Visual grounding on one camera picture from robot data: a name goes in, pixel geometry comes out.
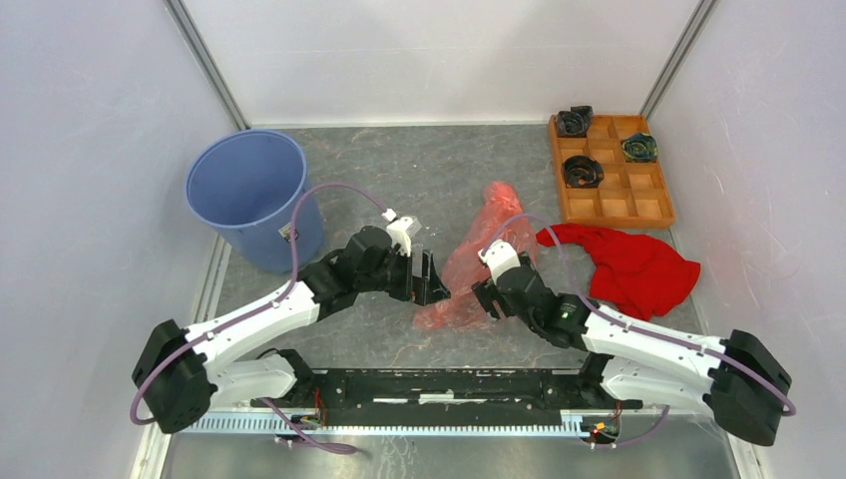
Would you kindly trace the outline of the red translucent trash bag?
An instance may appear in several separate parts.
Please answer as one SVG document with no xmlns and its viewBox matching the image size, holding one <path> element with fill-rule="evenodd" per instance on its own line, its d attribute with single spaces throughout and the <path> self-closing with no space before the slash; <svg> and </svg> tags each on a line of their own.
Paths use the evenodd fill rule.
<svg viewBox="0 0 846 479">
<path fill-rule="evenodd" d="M 440 273 L 451 297 L 419 309 L 413 318 L 415 327 L 429 330 L 442 327 L 474 329 L 490 321 L 472 290 L 475 283 L 490 277 L 479 260 L 478 252 L 491 239 L 498 238 L 511 244 L 516 251 L 525 251 L 535 258 L 538 243 L 528 220 L 516 220 L 500 234 L 496 233 L 504 221 L 522 211 L 519 196 L 512 185 L 502 181 L 486 185 L 480 209 L 465 228 L 461 242 L 450 253 Z"/>
</svg>

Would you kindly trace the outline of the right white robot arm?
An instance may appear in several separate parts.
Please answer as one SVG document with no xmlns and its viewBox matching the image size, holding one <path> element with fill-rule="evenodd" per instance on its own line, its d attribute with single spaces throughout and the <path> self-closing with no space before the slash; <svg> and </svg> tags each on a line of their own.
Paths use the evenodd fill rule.
<svg viewBox="0 0 846 479">
<path fill-rule="evenodd" d="M 688 333 L 627 316 L 545 285 L 531 260 L 504 243 L 481 254 L 489 276 L 474 292 L 494 318 L 517 317 L 555 347 L 583 351 L 576 381 L 590 407 L 639 401 L 704 414 L 725 432 L 758 446 L 774 444 L 792 379 L 755 335 Z"/>
</svg>

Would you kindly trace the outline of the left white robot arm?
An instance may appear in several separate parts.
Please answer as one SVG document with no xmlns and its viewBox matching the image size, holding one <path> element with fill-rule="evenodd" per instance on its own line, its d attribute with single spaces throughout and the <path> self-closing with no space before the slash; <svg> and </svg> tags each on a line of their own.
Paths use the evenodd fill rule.
<svg viewBox="0 0 846 479">
<path fill-rule="evenodd" d="M 426 306 L 451 293 L 430 250 L 405 250 L 388 231 L 367 226 L 347 245 L 300 269 L 279 290 L 223 316 L 180 327 L 172 319 L 154 327 L 131 374 L 138 388 L 131 419 L 166 434 L 196 423 L 210 408 L 259 398 L 305 404 L 312 378 L 277 353 L 244 356 L 295 329 L 351 307 L 366 292 Z M 138 407 L 146 404 L 147 420 Z"/>
</svg>

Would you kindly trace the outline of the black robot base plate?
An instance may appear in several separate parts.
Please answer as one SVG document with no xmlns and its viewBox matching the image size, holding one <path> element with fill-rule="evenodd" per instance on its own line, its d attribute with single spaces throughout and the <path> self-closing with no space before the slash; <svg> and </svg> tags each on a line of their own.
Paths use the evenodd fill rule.
<svg viewBox="0 0 846 479">
<path fill-rule="evenodd" d="M 574 369 L 329 368 L 273 401 L 318 412 L 326 426 L 558 425 L 564 410 L 638 410 Z"/>
</svg>

